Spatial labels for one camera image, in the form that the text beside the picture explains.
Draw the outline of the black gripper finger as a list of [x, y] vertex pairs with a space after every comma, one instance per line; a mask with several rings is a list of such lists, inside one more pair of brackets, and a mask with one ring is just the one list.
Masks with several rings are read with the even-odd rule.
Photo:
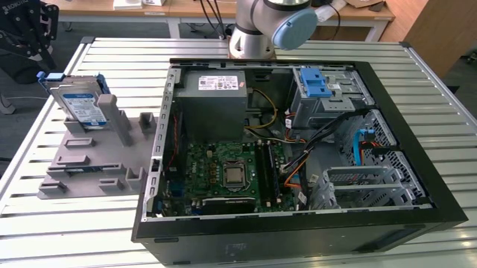
[[54, 4], [45, 2], [37, 3], [34, 11], [34, 34], [36, 34], [36, 49], [41, 61], [48, 69], [54, 69], [56, 64], [52, 58], [53, 47], [50, 42], [57, 37], [58, 26], [58, 7]]
[[1, 51], [21, 56], [29, 60], [41, 60], [41, 56], [22, 41], [17, 40], [14, 36], [6, 32], [1, 32]]

